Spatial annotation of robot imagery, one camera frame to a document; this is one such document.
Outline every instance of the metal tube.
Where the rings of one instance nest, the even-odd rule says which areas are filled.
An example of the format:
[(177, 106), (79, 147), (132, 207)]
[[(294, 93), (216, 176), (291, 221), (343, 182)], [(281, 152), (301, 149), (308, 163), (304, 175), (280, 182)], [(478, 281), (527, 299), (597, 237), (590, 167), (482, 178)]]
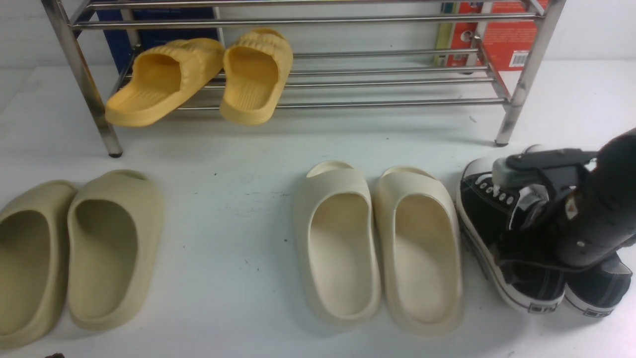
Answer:
[(486, 47), (483, 45), (483, 40), (479, 36), (475, 36), (474, 40), (477, 43), (477, 47), (480, 49), (481, 61), (488, 66), (488, 75), (492, 76), (495, 79), (495, 81), (492, 82), (492, 88), (495, 90), (497, 97), (510, 99), (510, 92), (508, 91), (508, 88), (504, 83), (504, 79), (501, 78), (499, 71), (495, 67), (495, 64), (492, 62), (492, 58), (490, 58), (490, 54), (486, 50)]
[[(481, 6), (481, 13), (492, 13), (493, 3), (483, 3)], [(488, 22), (482, 21), (477, 24), (477, 28), (475, 29), (475, 33), (473, 34), (473, 40), (471, 42), (471, 47), (477, 48), (476, 37), (481, 37), (482, 39), (486, 36), (486, 30), (488, 29)], [(475, 66), (477, 64), (478, 54), (470, 54), (468, 55), (468, 60), (466, 61), (467, 66)]]
[[(387, 102), (342, 102), (342, 103), (281, 103), (276, 106), (280, 110), (323, 110), (330, 108), (404, 108), (432, 106), (492, 106), (508, 103), (505, 98), (476, 99), (428, 99), (421, 101), (387, 101)], [(179, 111), (218, 110), (219, 106), (179, 107)]]
[[(89, 21), (90, 18), (95, 14), (95, 10), (90, 8), (90, 2), (92, 0), (83, 0), (79, 7), (75, 10), (71, 18), (69, 19), (70, 24), (75, 24), (78, 21)], [(81, 30), (73, 31), (75, 34), (75, 38), (79, 38), (81, 35)]]
[(282, 25), (342, 25), (342, 24), (395, 24), (438, 22), (521, 22), (541, 19), (534, 13), (493, 14), (440, 14), (422, 16), (342, 17), (342, 18), (278, 18), (236, 20), (139, 20), (139, 21), (82, 21), (73, 25), (74, 30), (157, 30), (157, 29), (207, 29), (210, 27), (282, 26)]
[(390, 57), (390, 56), (416, 56), (416, 55), (463, 55), (477, 53), (476, 48), (459, 49), (425, 49), (425, 50), (398, 50), (398, 51), (363, 51), (363, 52), (315, 52), (305, 54), (294, 54), (294, 60), (306, 59), (337, 59), (353, 57)]
[[(424, 86), (424, 85), (462, 85), (467, 83), (491, 83), (492, 77), (469, 78), (434, 78), (430, 80), (394, 80), (394, 81), (351, 81), (351, 82), (305, 82), (287, 83), (286, 89), (335, 89), (335, 88), (361, 88), (361, 87), (394, 87), (394, 86)], [(203, 87), (205, 90), (225, 89), (225, 83), (209, 83)]]
[(108, 155), (113, 158), (121, 157), (123, 150), (117, 140), (117, 135), (113, 130), (110, 123), (106, 122), (104, 117), (104, 103), (99, 95), (97, 86), (93, 76), (90, 74), (84, 55), (81, 52), (80, 45), (75, 38), (75, 34), (71, 29), (68, 16), (64, 7), (62, 6), (62, 0), (41, 0), (44, 6), (46, 15), (48, 16), (51, 26), (55, 31), (57, 39), (60, 41), (62, 51), (66, 56), (73, 76), (79, 85), (79, 89), (84, 96), (88, 110), (95, 121), (97, 130), (102, 136), (104, 145), (108, 150)]
[[(121, 9), (121, 19), (126, 22), (134, 22), (135, 17), (132, 14), (132, 10)], [(128, 41), (130, 42), (131, 49), (135, 48), (137, 45), (141, 46), (141, 38), (139, 37), (139, 32), (137, 30), (127, 29), (126, 34), (128, 35)]]
[(135, 63), (135, 58), (139, 55), (139, 53), (141, 53), (141, 45), (137, 45), (132, 49), (132, 56), (130, 56), (130, 60), (128, 60), (128, 63), (126, 63), (126, 66), (121, 71), (119, 78), (117, 78), (117, 82), (115, 82), (115, 86), (113, 86), (111, 95), (108, 98), (113, 97), (114, 94), (123, 87), (123, 84), (128, 82), (128, 79), (131, 77), (128, 72), (130, 72), (132, 64)]
[(523, 110), (525, 100), (528, 98), (528, 93), (532, 88), (534, 79), (539, 72), (539, 67), (550, 44), (552, 34), (557, 27), (558, 19), (563, 12), (563, 7), (565, 7), (565, 0), (551, 0), (546, 8), (544, 20), (537, 23), (539, 29), (537, 38), (532, 45), (530, 55), (526, 60), (525, 67), (521, 72), (521, 77), (519, 77), (519, 82), (515, 88), (515, 93), (510, 100), (509, 110), (506, 112), (497, 139), (495, 139), (495, 144), (500, 147), (508, 145), (510, 141), (515, 125)]
[[(377, 3), (459, 3), (463, 0), (200, 0), (200, 1), (104, 1), (91, 4), (96, 10), (205, 8), (215, 6), (267, 6), (267, 5), (326, 5), (326, 4), (377, 4)], [(510, 3), (517, 0), (490, 0)]]
[(545, 14), (545, 10), (543, 9), (543, 6), (541, 6), (538, 0), (521, 0), (521, 1), (523, 3), (523, 7), (526, 9), (527, 12), (534, 12), (534, 13), (537, 13), (537, 15), (541, 15), (541, 16)]
[[(415, 67), (415, 68), (372, 68), (372, 69), (324, 69), (316, 71), (292, 71), (290, 77), (327, 77), (327, 76), (369, 76), (369, 75), (412, 75), (416, 73), (464, 73), (488, 71), (488, 66), (458, 67)], [(225, 78), (219, 73), (216, 78)]]
[[(221, 10), (219, 9), (218, 6), (215, 6), (212, 8), (212, 13), (214, 14), (214, 18), (221, 20)], [(218, 36), (219, 42), (221, 43), (221, 45), (223, 45), (223, 48), (228, 48), (225, 45), (225, 35), (223, 35), (223, 28), (217, 27), (216, 35)]]

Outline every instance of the cream slide sandal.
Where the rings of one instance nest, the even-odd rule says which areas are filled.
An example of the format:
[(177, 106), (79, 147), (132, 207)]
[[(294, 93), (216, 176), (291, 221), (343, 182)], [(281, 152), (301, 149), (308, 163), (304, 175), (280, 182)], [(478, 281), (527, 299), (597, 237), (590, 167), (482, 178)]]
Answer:
[(117, 170), (89, 182), (69, 210), (69, 310), (101, 331), (129, 321), (148, 293), (163, 197), (145, 175)]
[(387, 170), (373, 198), (389, 311), (404, 330), (453, 331), (462, 318), (459, 226), (441, 182), (409, 167)]
[(309, 307), (342, 327), (371, 318), (380, 305), (380, 272), (363, 174), (344, 162), (318, 164), (301, 181), (293, 214)]
[(77, 193), (57, 180), (27, 191), (0, 212), (0, 349), (50, 331), (66, 297), (66, 213)]

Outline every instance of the black sneaker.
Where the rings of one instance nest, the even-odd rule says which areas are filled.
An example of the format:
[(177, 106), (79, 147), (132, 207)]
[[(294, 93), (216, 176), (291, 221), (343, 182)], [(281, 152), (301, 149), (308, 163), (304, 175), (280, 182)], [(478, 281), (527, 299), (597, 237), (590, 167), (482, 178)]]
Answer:
[(490, 273), (499, 294), (513, 308), (529, 313), (551, 313), (563, 299), (562, 272), (525, 264), (496, 265), (490, 248), (508, 230), (529, 226), (547, 201), (542, 187), (502, 190), (492, 183), (492, 161), (468, 164), (457, 188), (457, 211), (464, 232)]
[(613, 253), (588, 271), (567, 275), (565, 299), (583, 315), (609, 316), (627, 293), (632, 271)]

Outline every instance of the white rubber sole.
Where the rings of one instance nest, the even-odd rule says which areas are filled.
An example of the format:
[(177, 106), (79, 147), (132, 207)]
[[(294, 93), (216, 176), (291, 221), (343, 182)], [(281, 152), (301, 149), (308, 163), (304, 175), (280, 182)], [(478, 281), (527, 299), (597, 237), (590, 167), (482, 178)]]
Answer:
[(462, 180), (460, 180), (457, 185), (456, 193), (456, 207), (457, 212), (459, 213), (460, 226), (467, 234), (466, 236), (470, 239), (474, 249), (477, 250), (475, 254), (482, 266), (482, 270), (490, 273), (490, 277), (501, 298), (503, 298), (510, 307), (522, 313), (542, 315), (554, 312), (558, 305), (563, 301), (563, 294), (552, 301), (540, 301), (522, 294), (512, 285), (506, 283), (501, 270), (497, 268), (495, 260), (492, 257), (492, 254), (490, 254), (490, 250), (481, 240), (478, 239), (479, 235), (477, 230), (474, 228), (473, 224), (468, 219), (468, 215), (466, 215), (466, 212), (464, 211), (464, 206), (462, 205), (461, 185)]
[(570, 290), (570, 287), (568, 285), (565, 285), (565, 301), (568, 303), (568, 306), (578, 311), (580, 314), (584, 315), (585, 317), (591, 317), (595, 319), (601, 319), (609, 316), (616, 308), (616, 306), (610, 308), (592, 306), (591, 304), (578, 298), (578, 296), (576, 296), (576, 294), (572, 292), (572, 290)]

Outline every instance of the stainless steel shoe rack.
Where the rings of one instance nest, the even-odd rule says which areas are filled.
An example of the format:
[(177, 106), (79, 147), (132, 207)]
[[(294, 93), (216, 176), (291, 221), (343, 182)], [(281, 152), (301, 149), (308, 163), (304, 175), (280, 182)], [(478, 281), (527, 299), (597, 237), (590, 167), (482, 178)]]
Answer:
[[(468, 50), (408, 50), (408, 51), (383, 51), (383, 52), (338, 52), (338, 53), (306, 53), (294, 54), (294, 59), (321, 59), (335, 57), (385, 57), (406, 55), (458, 55), (468, 54), (469, 63), (464, 67), (435, 68), (422, 66), (419, 68), (382, 68), (382, 69), (342, 69), (342, 70), (315, 70), (293, 71), (292, 77), (315, 76), (347, 76), (347, 75), (408, 75), (408, 74), (433, 74), (433, 73), (470, 73), (484, 72), (484, 77), (465, 78), (435, 78), (424, 80), (376, 80), (376, 81), (349, 81), (349, 82), (302, 82), (289, 83), (287, 88), (351, 88), (351, 87), (397, 87), (409, 85), (459, 85), (467, 83), (491, 83), (496, 97), (477, 99), (428, 99), (420, 101), (375, 101), (375, 102), (330, 102), (330, 103), (280, 103), (278, 109), (329, 109), (329, 108), (397, 108), (397, 107), (427, 107), (427, 106), (474, 106), (474, 105), (501, 105), (506, 114), (495, 144), (504, 146), (508, 144), (515, 124), (519, 119), (523, 105), (539, 71), (548, 43), (557, 26), (566, 0), (551, 0), (548, 7), (543, 9), (537, 0), (490, 0), (494, 2), (520, 2), (525, 8), (523, 13), (476, 13), (465, 15), (439, 14), (428, 16), (386, 16), (386, 17), (337, 17), (337, 18), (262, 18), (262, 19), (214, 19), (214, 20), (134, 20), (132, 10), (155, 8), (202, 8), (213, 7), (216, 14), (220, 7), (225, 6), (281, 6), (281, 5), (305, 5), (319, 6), (324, 4), (369, 4), (369, 3), (442, 3), (460, 2), (459, 0), (119, 0), (108, 2), (93, 2), (84, 0), (83, 4), (69, 17), (62, 6), (62, 0), (41, 0), (48, 15), (53, 30), (57, 35), (64, 54), (69, 62), (71, 71), (75, 76), (79, 88), (84, 96), (86, 105), (97, 125), (108, 154), (111, 157), (120, 157), (123, 150), (119, 144), (113, 127), (104, 118), (104, 102), (102, 101), (95, 82), (90, 73), (84, 55), (78, 44), (77, 38), (83, 31), (88, 30), (127, 30), (128, 38), (133, 46), (132, 58), (126, 70), (120, 75), (113, 93), (116, 92), (130, 77), (130, 70), (135, 56), (143, 49), (139, 41), (137, 30), (143, 29), (196, 29), (217, 28), (222, 30), (229, 27), (254, 27), (254, 26), (284, 26), (284, 25), (335, 25), (335, 24), (392, 24), (392, 23), (443, 23), (443, 22), (476, 22), (478, 29), (473, 39), (473, 46)], [(97, 10), (120, 10), (122, 21), (91, 21)], [(527, 58), (525, 69), (521, 73), (519, 82), (512, 94), (499, 76), (499, 72), (490, 61), (481, 39), (489, 22), (519, 22), (533, 21), (538, 27), (538, 33), (532, 50)], [(211, 82), (207, 88), (222, 87), (219, 82)], [(211, 106), (183, 106), (182, 111), (208, 111), (217, 110), (218, 105)]]

